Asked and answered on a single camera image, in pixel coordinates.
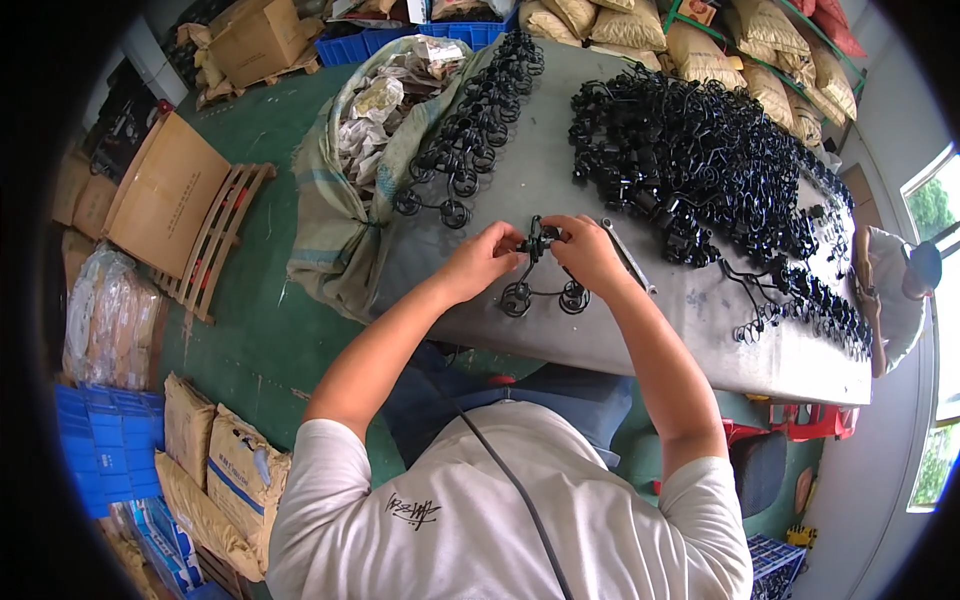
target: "metal table surface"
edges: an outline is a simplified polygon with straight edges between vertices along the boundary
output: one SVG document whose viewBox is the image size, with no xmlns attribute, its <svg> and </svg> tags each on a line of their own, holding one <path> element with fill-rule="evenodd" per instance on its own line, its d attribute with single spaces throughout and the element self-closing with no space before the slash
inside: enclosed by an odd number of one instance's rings
<svg viewBox="0 0 960 600">
<path fill-rule="evenodd" d="M 413 217 L 395 216 L 384 235 L 379 272 L 374 274 L 371 314 L 385 312 L 436 272 L 463 239 L 493 221 L 506 221 L 526 233 L 536 214 L 585 213 L 597 221 L 607 216 L 657 286 L 654 301 L 714 389 L 782 400 L 869 404 L 869 363 L 856 362 L 832 341 L 814 337 L 810 325 L 792 321 L 768 328 L 756 344 L 737 343 L 732 329 L 753 317 L 753 307 L 739 284 L 725 279 L 716 264 L 692 269 L 666 262 L 660 257 L 660 234 L 652 225 L 606 210 L 593 183 L 582 189 L 572 182 L 573 148 L 566 139 L 573 116 L 570 97 L 582 82 L 613 77 L 625 63 L 547 40 L 538 44 L 546 70 L 535 78 L 537 87 L 512 126 L 511 141 L 496 149 L 496 170 L 480 176 L 480 190 L 465 201 L 473 212 L 470 222 L 452 230 L 441 224 L 436 210 L 426 209 Z M 438 176 L 418 187 L 426 202 L 438 204 L 445 198 L 442 179 Z M 822 201 L 821 194 L 802 178 L 799 205 Z M 847 226 L 852 230 L 852 222 Z M 718 237 L 713 241 L 734 269 L 754 270 Z M 850 300 L 848 286 L 837 279 L 836 263 L 828 263 L 827 255 L 822 241 L 820 251 L 809 261 L 811 271 Z M 634 374 L 611 312 L 595 296 L 587 310 L 576 316 L 565 314 L 556 298 L 534 298 L 529 312 L 518 319 L 504 315 L 497 299 L 504 286 L 519 276 L 520 272 L 507 274 L 477 298 L 454 306 L 437 321 L 430 337 L 595 371 Z M 552 292 L 563 289 L 568 277 L 548 252 L 528 280 L 535 290 Z"/>
</svg>

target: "person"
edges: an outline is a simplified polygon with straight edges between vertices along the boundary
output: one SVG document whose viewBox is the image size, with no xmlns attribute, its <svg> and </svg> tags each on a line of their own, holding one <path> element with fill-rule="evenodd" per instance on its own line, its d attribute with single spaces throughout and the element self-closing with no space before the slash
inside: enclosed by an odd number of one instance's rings
<svg viewBox="0 0 960 600">
<path fill-rule="evenodd" d="M 864 317 L 874 330 L 874 378 L 897 367 L 924 330 L 925 299 L 943 274 L 940 251 L 923 242 L 912 251 L 903 238 L 875 227 L 853 232 L 853 270 Z"/>
<path fill-rule="evenodd" d="M 557 598 L 561 577 L 573 598 L 750 596 L 707 379 L 603 229 L 583 215 L 541 223 L 561 230 L 554 257 L 619 325 L 660 435 L 659 507 L 607 467 L 632 378 L 546 365 L 490 389 L 420 342 L 443 312 L 526 257 L 516 252 L 523 235 L 497 222 L 368 326 L 314 390 L 270 539 L 275 600 Z M 447 398 L 525 490 L 559 569 L 534 511 Z M 364 441 L 378 410 L 407 471 L 371 490 Z"/>
</svg>

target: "dark hair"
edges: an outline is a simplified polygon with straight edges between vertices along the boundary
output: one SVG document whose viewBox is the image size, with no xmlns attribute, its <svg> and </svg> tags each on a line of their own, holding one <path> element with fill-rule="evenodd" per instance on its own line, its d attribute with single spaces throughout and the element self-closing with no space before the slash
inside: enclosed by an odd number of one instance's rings
<svg viewBox="0 0 960 600">
<path fill-rule="evenodd" d="M 944 273 L 944 261 L 940 256 L 940 251 L 932 242 L 923 242 L 910 253 L 910 261 L 907 266 L 917 277 L 929 285 L 936 288 L 940 283 L 940 277 Z"/>
</svg>

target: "red bag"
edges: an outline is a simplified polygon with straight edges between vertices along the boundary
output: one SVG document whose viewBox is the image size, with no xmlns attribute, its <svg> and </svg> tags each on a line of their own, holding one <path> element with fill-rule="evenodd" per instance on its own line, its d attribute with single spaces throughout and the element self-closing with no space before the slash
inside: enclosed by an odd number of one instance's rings
<svg viewBox="0 0 960 600">
<path fill-rule="evenodd" d="M 847 20 L 847 14 L 843 12 L 843 9 L 840 7 L 840 0 L 809 0 L 809 2 L 810 4 L 816 4 L 818 9 L 823 9 L 824 12 L 840 21 L 840 24 L 847 29 L 850 28 L 850 21 Z"/>
<path fill-rule="evenodd" d="M 790 4 L 797 7 L 804 16 L 811 16 L 817 7 L 817 0 L 790 0 Z"/>
<path fill-rule="evenodd" d="M 836 20 L 832 14 L 824 11 L 820 5 L 820 0 L 817 1 L 817 10 L 813 12 L 813 16 L 810 18 L 820 26 L 820 29 L 824 30 L 827 37 L 840 49 L 840 52 L 848 57 L 867 57 L 867 53 L 860 46 L 860 42 L 850 33 L 850 29 Z"/>
</svg>

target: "wrench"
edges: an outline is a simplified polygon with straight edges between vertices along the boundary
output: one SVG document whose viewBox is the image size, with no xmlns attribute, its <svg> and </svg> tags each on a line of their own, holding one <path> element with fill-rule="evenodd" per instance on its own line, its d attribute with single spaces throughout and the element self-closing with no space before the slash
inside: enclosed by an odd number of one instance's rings
<svg viewBox="0 0 960 600">
<path fill-rule="evenodd" d="M 630 265 L 630 270 L 634 272 L 634 275 L 640 281 L 640 285 L 643 286 L 643 290 L 653 296 L 657 293 L 657 286 L 650 283 L 650 279 L 640 270 L 640 266 L 636 264 L 634 256 L 630 254 L 630 251 L 627 250 L 627 247 L 624 245 L 623 240 L 620 239 L 620 236 L 616 234 L 616 231 L 613 230 L 613 221 L 609 218 L 604 217 L 600 220 L 600 227 L 607 231 L 607 234 L 610 236 L 610 239 L 613 240 L 613 243 L 620 249 L 620 253 L 627 259 L 627 264 Z"/>
</svg>

